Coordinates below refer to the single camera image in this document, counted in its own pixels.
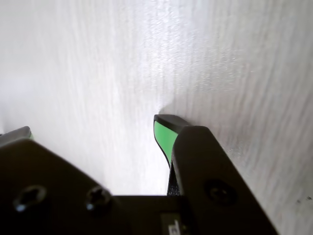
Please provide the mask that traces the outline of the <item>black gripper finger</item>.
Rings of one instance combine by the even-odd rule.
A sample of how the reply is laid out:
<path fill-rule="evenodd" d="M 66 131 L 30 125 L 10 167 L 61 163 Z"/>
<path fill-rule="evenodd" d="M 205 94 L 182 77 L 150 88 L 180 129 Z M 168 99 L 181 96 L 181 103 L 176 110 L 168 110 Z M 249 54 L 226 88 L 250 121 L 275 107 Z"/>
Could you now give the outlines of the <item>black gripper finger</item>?
<path fill-rule="evenodd" d="M 193 233 L 274 235 L 268 216 L 212 132 L 175 115 L 154 116 L 170 168 L 167 194 L 183 196 Z"/>
<path fill-rule="evenodd" d="M 3 235 L 105 235 L 110 194 L 36 143 L 25 126 L 0 137 Z"/>

